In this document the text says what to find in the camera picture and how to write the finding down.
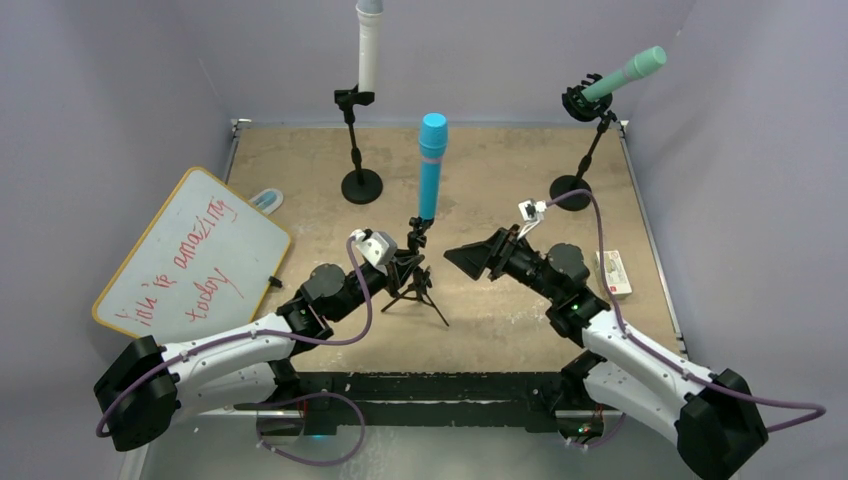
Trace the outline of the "black round-base stand left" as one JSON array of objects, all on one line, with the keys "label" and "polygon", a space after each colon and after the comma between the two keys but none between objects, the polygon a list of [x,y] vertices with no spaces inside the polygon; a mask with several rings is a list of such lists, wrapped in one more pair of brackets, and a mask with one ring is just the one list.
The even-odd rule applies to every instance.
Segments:
[{"label": "black round-base stand left", "polygon": [[357,105],[368,106],[375,100],[373,92],[360,92],[359,86],[352,89],[334,91],[334,101],[343,114],[343,121],[347,126],[351,151],[350,157],[353,170],[346,174],[341,182],[343,197],[350,203],[366,205],[377,200],[383,192],[383,181],[380,175],[362,165],[362,154],[357,144],[354,128],[356,121],[354,107]]}]

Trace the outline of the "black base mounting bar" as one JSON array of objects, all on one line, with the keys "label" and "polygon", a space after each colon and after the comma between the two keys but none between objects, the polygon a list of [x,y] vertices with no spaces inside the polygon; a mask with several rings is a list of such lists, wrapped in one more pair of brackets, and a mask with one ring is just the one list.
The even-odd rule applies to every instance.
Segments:
[{"label": "black base mounting bar", "polygon": [[297,372],[275,362],[280,374],[270,397],[240,401],[238,411],[292,420],[306,435],[338,428],[519,428],[528,433],[598,437],[618,411],[593,401],[578,376],[595,363],[588,354],[553,372]]}]

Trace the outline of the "small white green box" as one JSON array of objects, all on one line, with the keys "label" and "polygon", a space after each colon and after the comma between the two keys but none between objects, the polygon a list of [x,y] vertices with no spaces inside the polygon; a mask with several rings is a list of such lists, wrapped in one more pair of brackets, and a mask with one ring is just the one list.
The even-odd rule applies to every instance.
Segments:
[{"label": "small white green box", "polygon": [[598,276],[604,274],[614,298],[623,299],[632,294],[632,284],[618,250],[605,250],[603,257],[600,256],[599,251],[596,251],[595,271]]}]

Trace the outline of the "yellow-framed whiteboard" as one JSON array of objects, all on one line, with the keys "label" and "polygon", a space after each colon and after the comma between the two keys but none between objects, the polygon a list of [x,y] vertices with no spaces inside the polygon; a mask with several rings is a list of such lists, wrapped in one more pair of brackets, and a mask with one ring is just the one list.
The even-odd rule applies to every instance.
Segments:
[{"label": "yellow-framed whiteboard", "polygon": [[160,343],[251,322],[291,245],[287,231],[201,167],[178,182],[92,307]]}]

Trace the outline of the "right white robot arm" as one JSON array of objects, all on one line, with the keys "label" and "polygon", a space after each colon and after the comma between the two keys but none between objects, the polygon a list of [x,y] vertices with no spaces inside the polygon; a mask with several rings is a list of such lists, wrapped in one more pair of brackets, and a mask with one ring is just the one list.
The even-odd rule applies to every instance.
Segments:
[{"label": "right white robot arm", "polygon": [[694,364],[619,321],[587,286],[579,247],[558,243],[541,254],[511,227],[444,256],[474,280],[508,276],[549,300],[552,328],[585,350],[562,371],[569,404],[610,406],[651,428],[702,479],[730,478],[767,443],[758,408],[741,398],[746,380]]}]

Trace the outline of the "blue microphone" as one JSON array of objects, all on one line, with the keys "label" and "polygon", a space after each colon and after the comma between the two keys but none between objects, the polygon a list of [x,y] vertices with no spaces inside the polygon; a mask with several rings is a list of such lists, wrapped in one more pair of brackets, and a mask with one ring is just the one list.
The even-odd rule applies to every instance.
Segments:
[{"label": "blue microphone", "polygon": [[443,114],[433,112],[423,116],[419,129],[421,168],[418,216],[425,221],[432,221],[436,216],[442,160],[448,139],[448,120]]}]

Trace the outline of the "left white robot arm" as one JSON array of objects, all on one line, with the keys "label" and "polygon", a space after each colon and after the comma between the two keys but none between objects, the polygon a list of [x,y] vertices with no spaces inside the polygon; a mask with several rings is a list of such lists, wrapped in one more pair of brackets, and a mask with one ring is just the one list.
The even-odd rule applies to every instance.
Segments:
[{"label": "left white robot arm", "polygon": [[298,382],[282,371],[271,372],[273,363],[333,345],[330,323],[360,306],[371,313],[373,296],[397,292],[423,260],[422,254],[401,251],[384,266],[364,263],[351,272],[325,263],[291,300],[245,326],[169,344],[158,344],[151,335],[131,341],[94,385],[102,412],[96,436],[111,439],[119,452],[141,447],[179,415],[191,415],[201,401],[211,399],[202,387],[230,374],[246,382],[246,371],[254,366],[270,372],[260,382],[260,397],[272,408],[289,407],[297,399]]}]

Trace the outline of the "whiteboard eraser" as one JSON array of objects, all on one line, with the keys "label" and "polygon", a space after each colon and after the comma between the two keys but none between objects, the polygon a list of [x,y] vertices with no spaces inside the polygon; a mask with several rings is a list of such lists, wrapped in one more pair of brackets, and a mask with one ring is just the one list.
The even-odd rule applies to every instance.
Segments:
[{"label": "whiteboard eraser", "polygon": [[275,188],[266,188],[250,199],[250,203],[264,215],[271,215],[284,202],[284,194]]}]

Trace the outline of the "black tripod mic stand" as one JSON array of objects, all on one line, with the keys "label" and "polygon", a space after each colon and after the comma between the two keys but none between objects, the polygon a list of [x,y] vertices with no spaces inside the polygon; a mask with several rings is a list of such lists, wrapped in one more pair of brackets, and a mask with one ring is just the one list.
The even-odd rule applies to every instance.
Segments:
[{"label": "black tripod mic stand", "polygon": [[430,267],[421,267],[424,260],[421,249],[427,244],[426,232],[433,225],[433,220],[412,217],[409,225],[411,230],[407,234],[407,247],[396,252],[389,268],[389,292],[392,300],[380,312],[385,313],[400,300],[413,301],[433,308],[444,325],[450,327],[429,295],[429,289],[433,287]]}]

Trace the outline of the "green microphone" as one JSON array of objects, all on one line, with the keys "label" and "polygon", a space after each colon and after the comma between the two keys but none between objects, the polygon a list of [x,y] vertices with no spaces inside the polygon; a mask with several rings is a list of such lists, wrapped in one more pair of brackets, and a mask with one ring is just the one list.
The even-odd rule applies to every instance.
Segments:
[{"label": "green microphone", "polygon": [[656,73],[666,62],[665,50],[661,46],[651,47],[633,56],[618,70],[585,87],[582,95],[589,102],[597,101],[629,83]]}]

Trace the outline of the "white microphone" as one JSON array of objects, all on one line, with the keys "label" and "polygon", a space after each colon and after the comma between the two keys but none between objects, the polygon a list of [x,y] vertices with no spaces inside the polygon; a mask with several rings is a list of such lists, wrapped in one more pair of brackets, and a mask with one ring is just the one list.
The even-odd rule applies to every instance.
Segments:
[{"label": "white microphone", "polygon": [[358,87],[360,92],[375,92],[378,40],[383,12],[382,0],[358,0],[356,3],[359,23]]}]

